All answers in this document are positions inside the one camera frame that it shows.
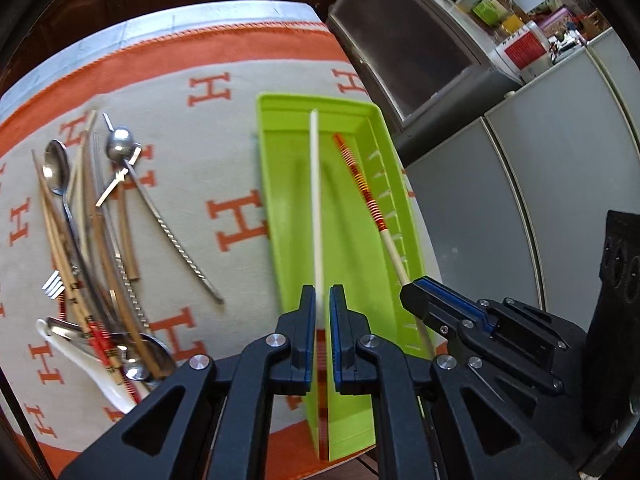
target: spoon handle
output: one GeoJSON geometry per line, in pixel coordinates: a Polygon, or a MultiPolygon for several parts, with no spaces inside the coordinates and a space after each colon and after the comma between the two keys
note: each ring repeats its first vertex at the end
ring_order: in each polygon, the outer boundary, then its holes
{"type": "Polygon", "coordinates": [[[124,167],[129,170],[129,176],[132,178],[133,182],[136,184],[136,187],[140,192],[140,196],[142,197],[142,200],[145,202],[146,206],[148,207],[149,211],[151,211],[152,215],[156,218],[158,225],[161,227],[162,231],[164,231],[164,234],[166,235],[166,237],[169,238],[169,241],[175,247],[175,250],[180,253],[180,256],[182,256],[182,259],[185,261],[185,263],[187,263],[187,265],[193,271],[193,273],[200,279],[204,287],[212,295],[213,300],[217,304],[223,304],[225,300],[222,298],[218,290],[207,279],[207,277],[202,273],[202,271],[198,268],[198,266],[193,263],[193,260],[187,254],[187,251],[185,251],[182,248],[182,246],[180,245],[180,242],[178,242],[178,240],[175,238],[174,234],[172,233],[171,229],[169,229],[167,224],[164,222],[164,220],[160,216],[160,213],[156,209],[156,206],[151,201],[151,197],[149,196],[149,193],[146,192],[145,187],[140,183],[140,180],[136,172],[133,170],[132,165],[130,165],[130,163],[127,160],[123,160],[122,163],[124,167]]]}

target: green plastic tray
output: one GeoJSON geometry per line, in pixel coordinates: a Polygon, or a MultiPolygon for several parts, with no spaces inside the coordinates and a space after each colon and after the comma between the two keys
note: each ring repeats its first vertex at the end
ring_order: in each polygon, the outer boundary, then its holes
{"type": "MultiPolygon", "coordinates": [[[[340,132],[378,201],[409,277],[424,275],[404,179],[379,108],[370,103],[296,94],[257,98],[262,188],[271,250],[284,312],[294,310],[302,286],[313,283],[309,168],[309,113],[319,111],[322,185],[322,250],[328,327],[328,289],[344,285],[351,310],[366,314],[373,333],[407,354],[427,356],[414,317],[402,309],[400,283],[380,235],[332,135],[340,132]]],[[[330,338],[327,336],[330,364],[330,338]]],[[[368,396],[340,396],[333,374],[329,387],[329,456],[338,460],[375,443],[368,396]]],[[[312,437],[318,446],[315,383],[305,397],[312,437]]]]}

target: black cable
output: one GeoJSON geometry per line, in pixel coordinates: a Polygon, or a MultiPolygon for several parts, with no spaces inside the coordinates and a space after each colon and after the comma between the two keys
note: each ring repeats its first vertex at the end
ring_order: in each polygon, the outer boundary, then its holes
{"type": "Polygon", "coordinates": [[[378,472],[373,469],[369,464],[367,464],[363,459],[361,459],[359,456],[356,457],[356,460],[358,462],[360,462],[364,467],[366,467],[369,471],[371,471],[375,476],[380,476],[378,475],[378,472]]]}
{"type": "Polygon", "coordinates": [[[18,423],[18,427],[22,431],[22,436],[27,441],[31,452],[33,453],[33,457],[36,459],[36,462],[42,473],[47,478],[47,480],[56,480],[56,477],[53,475],[53,471],[49,467],[47,460],[44,458],[42,450],[36,440],[33,431],[31,430],[31,426],[29,425],[29,421],[27,417],[24,415],[22,411],[22,407],[20,406],[20,402],[15,397],[14,391],[11,389],[9,381],[6,378],[6,375],[2,371],[0,367],[0,393],[4,395],[4,400],[6,400],[9,409],[14,414],[15,420],[18,423]]]}

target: orange and white tablecloth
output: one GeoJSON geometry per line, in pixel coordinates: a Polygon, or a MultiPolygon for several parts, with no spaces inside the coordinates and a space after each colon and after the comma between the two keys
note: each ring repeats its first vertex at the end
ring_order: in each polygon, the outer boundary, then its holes
{"type": "MultiPolygon", "coordinates": [[[[92,108],[132,131],[143,145],[141,181],[226,300],[224,309],[212,303],[131,190],[136,291],[151,330],[179,362],[201,352],[222,358],[272,332],[280,313],[260,195],[255,97],[263,91],[369,100],[322,23],[254,20],[133,42],[53,82],[0,124],[0,364],[56,473],[122,414],[34,330],[37,318],[56,315],[56,302],[40,290],[52,269],[30,150],[60,139],[73,160],[92,108]]],[[[104,123],[97,131],[106,137],[104,123]]],[[[426,269],[439,278],[412,202],[426,269]]],[[[326,466],[300,399],[277,398],[267,477],[326,466]]]]}

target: metal screw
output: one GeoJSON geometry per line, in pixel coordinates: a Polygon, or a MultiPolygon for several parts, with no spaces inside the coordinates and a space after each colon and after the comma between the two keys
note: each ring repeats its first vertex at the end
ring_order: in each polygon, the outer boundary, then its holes
{"type": "Polygon", "coordinates": [[[277,348],[279,346],[284,345],[284,343],[287,342],[287,337],[282,335],[282,334],[278,334],[276,332],[276,333],[273,333],[273,334],[269,334],[266,337],[265,341],[267,342],[267,345],[273,346],[274,348],[277,348]]]}
{"type": "Polygon", "coordinates": [[[469,363],[469,366],[471,366],[472,368],[475,368],[476,370],[478,370],[478,368],[482,368],[482,359],[476,355],[472,355],[469,358],[468,363],[469,363]]]}
{"type": "Polygon", "coordinates": [[[456,367],[458,362],[453,355],[442,354],[436,357],[436,364],[443,370],[451,370],[456,367]]]}
{"type": "Polygon", "coordinates": [[[194,370],[204,370],[204,368],[209,366],[210,362],[211,359],[209,359],[209,356],[198,354],[189,359],[189,366],[194,370]]]}
{"type": "Polygon", "coordinates": [[[373,334],[367,334],[360,338],[360,344],[366,348],[375,348],[380,344],[380,339],[373,334]]]}

